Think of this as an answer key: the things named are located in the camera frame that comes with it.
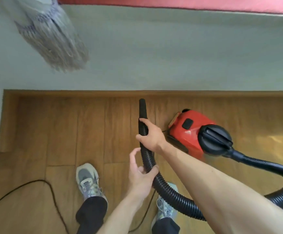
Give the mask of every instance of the pants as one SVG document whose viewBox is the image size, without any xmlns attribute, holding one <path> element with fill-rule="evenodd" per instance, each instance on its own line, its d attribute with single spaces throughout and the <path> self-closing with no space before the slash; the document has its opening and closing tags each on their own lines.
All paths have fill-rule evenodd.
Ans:
<svg viewBox="0 0 283 234">
<path fill-rule="evenodd" d="M 90 197 L 84 201 L 75 218 L 80 224 L 77 234 L 95 234 L 103 225 L 107 202 L 102 197 Z M 156 221 L 152 234 L 178 234 L 179 226 L 169 217 Z"/>
</svg>

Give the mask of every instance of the foot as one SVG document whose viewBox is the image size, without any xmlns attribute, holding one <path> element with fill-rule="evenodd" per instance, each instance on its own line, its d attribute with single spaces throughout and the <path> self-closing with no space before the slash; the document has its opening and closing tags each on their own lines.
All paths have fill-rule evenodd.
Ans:
<svg viewBox="0 0 283 234">
<path fill-rule="evenodd" d="M 175 184 L 172 184 L 170 182 L 168 182 L 167 184 L 169 184 L 171 188 L 173 188 L 175 191 L 178 192 L 178 188 Z M 163 200 L 161 196 L 159 196 L 157 199 L 157 206 L 158 206 L 158 213 L 152 221 L 151 229 L 157 220 L 165 217 L 169 217 L 175 220 L 177 215 L 177 211 L 174 208 L 172 208 L 172 206 L 170 206 L 165 200 Z"/>
<path fill-rule="evenodd" d="M 98 173 L 93 165 L 86 163 L 77 167 L 76 180 L 79 189 L 84 196 L 84 200 L 88 199 L 89 197 L 100 196 L 107 201 L 107 198 L 102 193 L 101 188 L 99 188 Z"/>
</svg>

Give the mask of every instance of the mop head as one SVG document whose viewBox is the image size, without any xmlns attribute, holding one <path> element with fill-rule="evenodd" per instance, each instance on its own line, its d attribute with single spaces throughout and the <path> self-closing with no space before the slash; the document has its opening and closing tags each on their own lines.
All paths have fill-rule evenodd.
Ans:
<svg viewBox="0 0 283 234">
<path fill-rule="evenodd" d="M 19 33 L 55 70 L 84 69 L 88 50 L 57 0 L 2 0 Z"/>
</svg>

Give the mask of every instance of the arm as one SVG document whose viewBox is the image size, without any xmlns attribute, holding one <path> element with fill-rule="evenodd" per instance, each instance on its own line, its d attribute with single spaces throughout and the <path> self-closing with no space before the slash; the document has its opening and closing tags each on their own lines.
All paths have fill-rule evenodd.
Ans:
<svg viewBox="0 0 283 234">
<path fill-rule="evenodd" d="M 145 174 L 143 167 L 137 167 L 135 155 L 140 148 L 130 153 L 129 188 L 126 197 L 112 212 L 105 224 L 97 234 L 126 234 L 137 210 L 141 207 L 144 199 L 148 196 L 153 179 L 158 174 L 158 166 Z"/>
<path fill-rule="evenodd" d="M 173 168 L 216 233 L 283 233 L 283 210 L 241 182 L 167 143 L 161 129 L 136 138 Z"/>
</svg>

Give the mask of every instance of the wooden floor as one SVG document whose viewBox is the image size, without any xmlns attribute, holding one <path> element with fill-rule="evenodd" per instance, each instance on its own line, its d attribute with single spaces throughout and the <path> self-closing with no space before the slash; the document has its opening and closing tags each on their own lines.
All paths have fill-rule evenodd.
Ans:
<svg viewBox="0 0 283 234">
<path fill-rule="evenodd" d="M 149 119 L 162 130 L 179 110 L 198 110 L 231 133 L 236 149 L 283 164 L 283 98 L 151 97 L 146 101 Z M 138 98 L 21 98 L 16 148 L 0 153 L 0 197 L 27 181 L 47 179 L 54 186 L 70 232 L 76 233 L 74 217 L 83 200 L 75 168 L 89 162 L 100 175 L 109 202 L 108 216 L 126 192 L 128 154 L 138 146 L 137 121 Z M 155 156 L 166 180 L 189 197 L 170 166 Z M 207 162 L 261 194 L 283 186 L 283 178 L 227 158 L 208 158 Z M 140 222 L 148 202 L 149 197 L 132 228 Z M 150 233 L 155 212 L 154 200 L 136 233 Z M 180 233 L 213 233 L 206 222 L 182 214 L 178 214 L 177 223 Z M 0 202 L 1 233 L 64 233 L 45 184 L 28 185 Z"/>
</svg>

